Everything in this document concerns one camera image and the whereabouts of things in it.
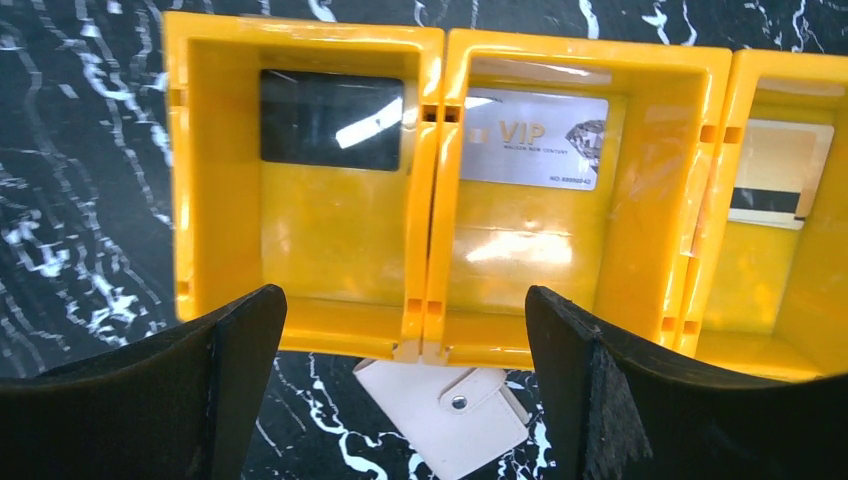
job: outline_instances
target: marble tabletop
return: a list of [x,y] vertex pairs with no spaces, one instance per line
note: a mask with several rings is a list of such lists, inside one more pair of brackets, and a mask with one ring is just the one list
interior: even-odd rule
[[[846,0],[0,0],[0,376],[176,322],[161,25],[177,9],[848,54]],[[357,362],[277,355],[243,478],[432,478]],[[535,378],[509,386],[530,439],[468,478],[551,476]]]

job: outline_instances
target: white wallet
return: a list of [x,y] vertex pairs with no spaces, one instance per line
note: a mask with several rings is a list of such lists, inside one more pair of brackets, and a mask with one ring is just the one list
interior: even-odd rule
[[353,372],[440,480],[457,480],[527,439],[530,415],[503,370],[365,360]]

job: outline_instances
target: black magnetic stripe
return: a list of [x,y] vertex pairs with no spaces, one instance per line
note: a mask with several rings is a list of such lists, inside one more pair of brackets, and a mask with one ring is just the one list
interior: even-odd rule
[[734,188],[730,208],[759,212],[795,213],[800,199],[801,194],[799,192]]

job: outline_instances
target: yellow storage box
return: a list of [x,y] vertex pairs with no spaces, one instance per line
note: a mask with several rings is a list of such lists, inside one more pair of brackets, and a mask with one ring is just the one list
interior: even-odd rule
[[451,31],[424,360],[532,368],[533,284],[671,347],[730,61]]
[[848,60],[734,55],[675,349],[783,380],[848,370]]
[[281,348],[416,360],[444,33],[167,13],[165,38],[179,317],[274,283]]

